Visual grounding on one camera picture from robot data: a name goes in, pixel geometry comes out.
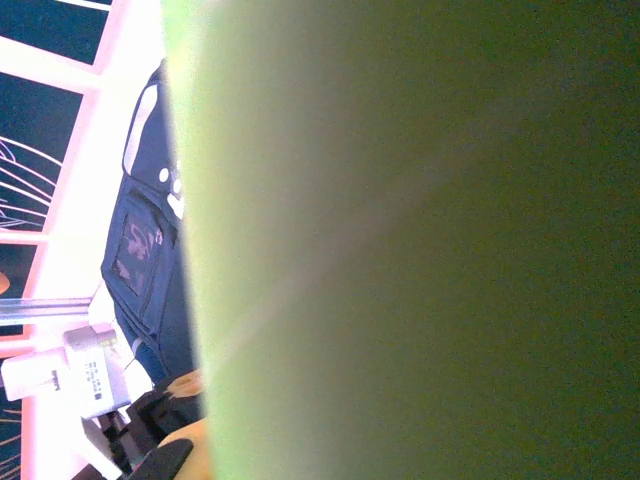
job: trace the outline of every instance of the black bag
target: black bag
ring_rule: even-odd
[[[101,266],[116,319],[154,382],[194,369],[184,285],[178,173],[165,106],[162,66],[134,111],[124,174]]]

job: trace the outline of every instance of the orange object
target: orange object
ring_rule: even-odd
[[[181,438],[190,440],[193,443],[193,450],[185,460],[175,480],[213,480],[205,420],[198,420],[169,434],[160,443],[159,447]]]

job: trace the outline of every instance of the green blurry object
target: green blurry object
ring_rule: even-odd
[[[217,478],[637,478],[633,7],[164,4]]]

